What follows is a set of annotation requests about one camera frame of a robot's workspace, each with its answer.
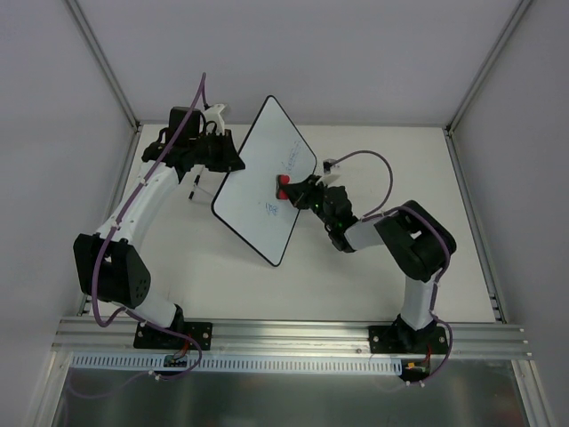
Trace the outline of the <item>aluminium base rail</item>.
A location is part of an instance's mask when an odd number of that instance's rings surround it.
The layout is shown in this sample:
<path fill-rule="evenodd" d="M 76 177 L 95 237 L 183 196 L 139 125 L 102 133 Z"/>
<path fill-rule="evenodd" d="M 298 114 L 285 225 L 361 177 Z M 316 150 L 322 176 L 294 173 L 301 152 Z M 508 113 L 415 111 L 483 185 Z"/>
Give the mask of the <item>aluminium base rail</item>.
<path fill-rule="evenodd" d="M 210 353 L 219 355 L 350 357 L 370 355 L 374 339 L 368 322 L 273 320 L 212 321 Z M 502 323 L 452 325 L 455 359 L 533 358 L 521 326 Z M 52 341 L 53 350 L 133 351 L 137 322 L 117 318 L 102 328 L 93 318 L 65 317 Z"/>

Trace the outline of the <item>left aluminium frame post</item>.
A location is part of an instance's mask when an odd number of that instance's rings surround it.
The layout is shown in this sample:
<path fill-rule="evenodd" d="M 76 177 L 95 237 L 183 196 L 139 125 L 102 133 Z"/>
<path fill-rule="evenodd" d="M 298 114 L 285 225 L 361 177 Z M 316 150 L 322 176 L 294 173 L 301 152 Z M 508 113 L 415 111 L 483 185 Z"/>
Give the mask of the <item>left aluminium frame post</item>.
<path fill-rule="evenodd" d="M 95 34 L 92 24 L 89 21 L 82 5 L 77 0 L 63 0 L 62 3 L 68 10 L 70 18 L 76 25 L 79 34 L 86 44 L 87 50 L 91 54 L 97 68 L 102 74 L 105 83 L 112 93 L 124 118 L 129 126 L 134 131 L 137 131 L 140 127 L 140 120 L 137 118 L 132 104 L 129 102 L 123 87 L 119 83 L 116 73 L 108 60 L 108 56 L 105 54 L 100 44 L 100 40 Z"/>

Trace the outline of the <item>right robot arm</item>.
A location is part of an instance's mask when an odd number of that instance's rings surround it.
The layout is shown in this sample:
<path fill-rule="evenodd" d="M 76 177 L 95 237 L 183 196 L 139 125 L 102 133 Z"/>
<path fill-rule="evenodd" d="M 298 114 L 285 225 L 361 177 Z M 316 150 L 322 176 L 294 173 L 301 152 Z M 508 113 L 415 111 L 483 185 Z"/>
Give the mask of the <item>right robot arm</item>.
<path fill-rule="evenodd" d="M 378 341 L 392 351 L 425 351 L 436 338 L 438 285 L 457 249 L 450 231 L 415 200 L 369 218 L 358 217 L 343 186 L 332 186 L 314 174 L 299 182 L 279 175 L 276 198 L 311 211 L 338 251 L 352 254 L 380 247 L 390 256 L 405 289 L 396 319 Z"/>

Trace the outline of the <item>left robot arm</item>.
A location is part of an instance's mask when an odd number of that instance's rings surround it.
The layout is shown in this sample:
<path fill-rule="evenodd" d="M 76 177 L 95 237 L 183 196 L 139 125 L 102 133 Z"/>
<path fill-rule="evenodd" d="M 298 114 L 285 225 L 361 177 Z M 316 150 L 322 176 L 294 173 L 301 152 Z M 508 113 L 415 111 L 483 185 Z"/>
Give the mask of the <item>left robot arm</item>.
<path fill-rule="evenodd" d="M 225 125 L 224 103 L 203 109 L 172 108 L 168 125 L 143 151 L 132 186 L 109 218 L 92 234 L 79 235 L 73 245 L 81 290 L 92 298 L 96 322 L 109 326 L 100 315 L 100 302 L 118 313 L 154 327 L 155 338 L 174 348 L 185 337 L 182 308 L 151 289 L 151 274 L 140 248 L 165 200 L 195 166 L 215 173 L 245 168 Z"/>

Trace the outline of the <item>right side aluminium rail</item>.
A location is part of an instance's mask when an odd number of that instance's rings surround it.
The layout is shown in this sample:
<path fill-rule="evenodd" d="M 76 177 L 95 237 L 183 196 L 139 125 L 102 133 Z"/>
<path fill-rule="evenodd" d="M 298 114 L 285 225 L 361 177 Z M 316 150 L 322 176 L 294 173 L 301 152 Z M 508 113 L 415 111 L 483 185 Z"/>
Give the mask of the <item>right side aluminium rail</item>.
<path fill-rule="evenodd" d="M 468 185 L 466 182 L 466 176 L 464 174 L 463 168 L 461 166 L 458 152 L 453 140 L 451 132 L 444 128 L 445 144 L 448 150 L 449 157 L 453 166 L 454 174 L 460 189 L 462 203 L 465 208 L 465 212 L 469 222 L 470 233 L 473 237 L 474 245 L 477 251 L 477 258 L 481 266 L 483 273 L 485 285 L 487 288 L 487 293 L 489 295 L 491 305 L 493 307 L 493 313 L 496 322 L 506 324 L 508 322 L 506 313 L 504 312 L 504 307 L 501 301 L 501 296 L 499 288 L 497 287 L 495 277 L 493 275 L 493 270 L 491 263 L 486 251 L 485 243 L 483 241 L 483 236 L 481 229 L 477 220 L 474 205 L 469 193 Z"/>

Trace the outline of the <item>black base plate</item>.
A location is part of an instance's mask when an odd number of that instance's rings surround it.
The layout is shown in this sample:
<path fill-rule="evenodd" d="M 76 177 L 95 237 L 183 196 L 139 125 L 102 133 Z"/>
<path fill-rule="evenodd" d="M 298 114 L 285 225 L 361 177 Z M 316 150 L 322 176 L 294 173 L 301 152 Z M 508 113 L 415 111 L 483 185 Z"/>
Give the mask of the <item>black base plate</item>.
<path fill-rule="evenodd" d="M 435 355 L 448 351 L 446 331 L 442 326 L 414 331 L 406 326 L 369 326 L 368 340 L 372 354 L 426 354 Z"/>
<path fill-rule="evenodd" d="M 202 350 L 208 351 L 212 340 L 212 323 L 185 322 L 178 334 L 189 336 Z M 153 327 L 137 325 L 133 347 L 140 350 L 181 350 L 188 341 L 160 332 Z"/>

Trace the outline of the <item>aluminium frame post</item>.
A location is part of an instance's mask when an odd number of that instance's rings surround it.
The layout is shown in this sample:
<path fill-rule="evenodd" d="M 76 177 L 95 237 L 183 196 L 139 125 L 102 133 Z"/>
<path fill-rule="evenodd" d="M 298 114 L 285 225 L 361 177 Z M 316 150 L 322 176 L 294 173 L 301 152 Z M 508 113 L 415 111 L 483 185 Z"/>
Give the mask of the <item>aluminium frame post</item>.
<path fill-rule="evenodd" d="M 501 57 L 501 53 L 505 49 L 509 40 L 516 33 L 522 19 L 533 4 L 533 0 L 517 1 L 513 11 L 506 19 L 506 22 L 504 23 L 499 35 L 494 40 L 489 52 L 486 54 L 482 64 L 477 70 L 477 73 L 469 85 L 468 90 L 462 97 L 459 106 L 454 111 L 448 124 L 445 126 L 445 131 L 447 133 L 452 134 L 458 128 L 461 120 L 469 110 L 470 105 L 477 97 L 479 91 L 482 89 L 485 80 L 489 77 L 498 59 Z"/>
<path fill-rule="evenodd" d="M 77 0 L 63 0 L 62 3 L 68 10 L 70 18 L 76 25 L 79 34 L 86 44 L 87 50 L 91 54 L 97 68 L 102 74 L 105 83 L 112 93 L 124 118 L 129 126 L 134 131 L 137 131 L 140 127 L 140 120 L 137 118 L 132 104 L 129 102 L 123 87 L 119 83 L 116 73 L 108 60 L 108 56 L 105 54 L 100 44 L 100 40 L 95 34 L 92 24 L 89 21 L 82 5 Z"/>

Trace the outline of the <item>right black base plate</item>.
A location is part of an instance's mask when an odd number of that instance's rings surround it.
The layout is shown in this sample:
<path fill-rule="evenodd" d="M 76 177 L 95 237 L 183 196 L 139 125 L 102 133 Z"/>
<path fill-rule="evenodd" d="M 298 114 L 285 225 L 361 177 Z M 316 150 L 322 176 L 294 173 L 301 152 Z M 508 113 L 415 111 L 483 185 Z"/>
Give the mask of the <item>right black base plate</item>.
<path fill-rule="evenodd" d="M 406 326 L 369 326 L 368 340 L 372 354 L 426 354 L 435 355 L 448 351 L 446 331 L 442 326 L 414 331 Z"/>

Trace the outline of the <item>right aluminium frame post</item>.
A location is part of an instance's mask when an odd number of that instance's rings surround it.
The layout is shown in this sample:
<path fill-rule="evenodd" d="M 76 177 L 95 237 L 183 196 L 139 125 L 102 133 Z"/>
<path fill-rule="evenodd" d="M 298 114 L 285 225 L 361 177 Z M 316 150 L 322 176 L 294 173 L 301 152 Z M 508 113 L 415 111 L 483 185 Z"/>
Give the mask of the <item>right aluminium frame post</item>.
<path fill-rule="evenodd" d="M 506 22 L 504 23 L 499 35 L 494 40 L 489 52 L 486 54 L 482 64 L 477 70 L 477 73 L 469 85 L 468 90 L 462 97 L 459 106 L 454 111 L 448 124 L 445 126 L 445 131 L 447 133 L 452 134 L 458 128 L 461 120 L 469 110 L 470 105 L 477 97 L 479 91 L 482 89 L 485 80 L 489 77 L 498 59 L 501 57 L 501 53 L 505 49 L 509 40 L 516 33 L 522 19 L 533 4 L 533 0 L 517 1 L 513 11 L 506 19 Z"/>

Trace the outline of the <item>red black whiteboard eraser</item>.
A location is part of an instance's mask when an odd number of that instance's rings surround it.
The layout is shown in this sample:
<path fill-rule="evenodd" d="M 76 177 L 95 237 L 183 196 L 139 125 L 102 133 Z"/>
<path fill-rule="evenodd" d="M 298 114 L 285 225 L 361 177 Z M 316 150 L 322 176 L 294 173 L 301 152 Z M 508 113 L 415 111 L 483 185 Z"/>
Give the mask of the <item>red black whiteboard eraser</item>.
<path fill-rule="evenodd" d="M 277 200 L 287 200 L 288 195 L 285 192 L 285 187 L 290 182 L 290 176 L 286 174 L 279 174 L 276 177 L 276 199 Z"/>

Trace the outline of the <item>white whiteboard black frame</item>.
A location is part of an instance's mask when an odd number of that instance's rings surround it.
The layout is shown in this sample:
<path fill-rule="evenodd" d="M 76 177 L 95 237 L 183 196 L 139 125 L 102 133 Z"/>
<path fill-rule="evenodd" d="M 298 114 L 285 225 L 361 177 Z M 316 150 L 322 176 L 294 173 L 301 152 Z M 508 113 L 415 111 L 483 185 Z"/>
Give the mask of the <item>white whiteboard black frame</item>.
<path fill-rule="evenodd" d="M 269 265 L 281 264 L 299 210 L 276 198 L 276 178 L 299 182 L 317 169 L 317 156 L 275 96 L 269 95 L 238 151 L 245 169 L 228 173 L 212 213 Z"/>

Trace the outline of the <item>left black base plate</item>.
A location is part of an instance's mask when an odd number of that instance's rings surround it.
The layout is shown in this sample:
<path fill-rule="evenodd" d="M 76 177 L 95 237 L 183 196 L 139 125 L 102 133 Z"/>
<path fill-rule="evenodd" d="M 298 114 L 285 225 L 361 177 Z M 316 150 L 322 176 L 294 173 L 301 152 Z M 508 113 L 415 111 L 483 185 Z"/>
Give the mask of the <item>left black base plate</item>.
<path fill-rule="evenodd" d="M 212 323 L 185 322 L 178 334 L 189 336 L 202 350 L 208 351 L 212 340 Z M 153 327 L 137 325 L 133 347 L 140 350 L 181 350 L 188 341 L 160 332 Z"/>

